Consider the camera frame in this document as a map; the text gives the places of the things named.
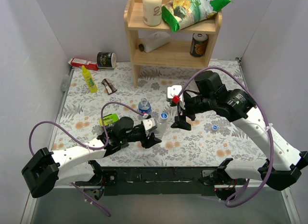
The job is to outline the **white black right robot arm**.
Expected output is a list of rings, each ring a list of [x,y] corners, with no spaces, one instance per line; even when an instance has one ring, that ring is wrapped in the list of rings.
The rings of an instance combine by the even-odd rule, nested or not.
[[[266,160],[224,160],[212,173],[203,177],[206,184],[229,184],[236,179],[265,181],[282,191],[293,185],[308,165],[308,153],[299,151],[284,140],[262,115],[251,95],[241,89],[227,90],[218,73],[207,70],[195,76],[198,92],[191,97],[185,87],[167,89],[167,101],[178,110],[172,128],[191,130],[187,118],[215,111],[241,129],[266,155]]]

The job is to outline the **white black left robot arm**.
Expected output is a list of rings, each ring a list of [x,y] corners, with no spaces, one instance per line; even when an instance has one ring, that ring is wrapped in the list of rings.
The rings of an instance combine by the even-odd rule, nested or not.
[[[87,182],[98,185],[107,182],[97,159],[112,155],[129,143],[140,142],[143,148],[150,148],[161,142],[154,134],[157,124],[154,118],[143,119],[134,125],[129,117],[122,117],[107,128],[107,133],[84,144],[68,149],[38,150],[22,169],[22,175],[33,198],[39,198],[55,186],[72,182]]]

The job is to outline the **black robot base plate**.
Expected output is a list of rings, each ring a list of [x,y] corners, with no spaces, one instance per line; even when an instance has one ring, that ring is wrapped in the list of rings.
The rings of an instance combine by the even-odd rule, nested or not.
[[[89,181],[76,185],[101,188],[95,198],[118,195],[194,194],[215,196],[215,186],[205,177],[215,167],[97,167]]]

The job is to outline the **clear plastic bottle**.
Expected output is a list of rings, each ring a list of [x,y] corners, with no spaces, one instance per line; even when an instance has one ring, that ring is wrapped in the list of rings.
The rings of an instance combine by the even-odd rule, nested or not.
[[[161,120],[159,117],[156,121],[156,126],[157,128],[154,130],[154,134],[157,138],[161,139],[164,136],[164,133],[166,131],[167,128],[167,120]]]

